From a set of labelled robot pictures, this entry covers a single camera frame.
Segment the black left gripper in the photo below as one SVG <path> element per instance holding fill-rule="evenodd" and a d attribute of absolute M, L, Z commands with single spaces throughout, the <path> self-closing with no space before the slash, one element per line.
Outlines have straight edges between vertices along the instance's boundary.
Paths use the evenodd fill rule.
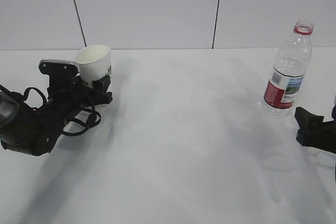
<path fill-rule="evenodd" d="M 83 108 L 110 104 L 112 93 L 108 92 L 111 77 L 92 81 L 92 88 L 84 85 L 79 73 L 76 75 L 56 72 L 49 76 L 48 101 L 41 110 L 52 119 L 74 118 Z"/>

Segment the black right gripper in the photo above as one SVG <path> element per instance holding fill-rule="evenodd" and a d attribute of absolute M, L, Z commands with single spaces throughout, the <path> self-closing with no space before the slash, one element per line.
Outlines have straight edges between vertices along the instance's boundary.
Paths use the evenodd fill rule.
<path fill-rule="evenodd" d="M 324 116 L 300 106 L 296 107 L 295 119 L 299 125 L 296 140 L 302 146 L 335 153 L 335 121 L 323 122 Z"/>

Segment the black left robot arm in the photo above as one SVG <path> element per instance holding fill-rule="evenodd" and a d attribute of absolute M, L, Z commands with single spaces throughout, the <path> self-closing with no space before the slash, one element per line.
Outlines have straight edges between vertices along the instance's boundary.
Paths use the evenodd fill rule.
<path fill-rule="evenodd" d="M 80 136 L 101 122 L 97 105 L 110 104 L 107 74 L 84 85 L 71 61 L 41 60 L 39 71 L 49 77 L 47 95 L 28 87 L 24 93 L 1 87 L 1 146 L 41 156 L 53 150 L 61 135 Z"/>

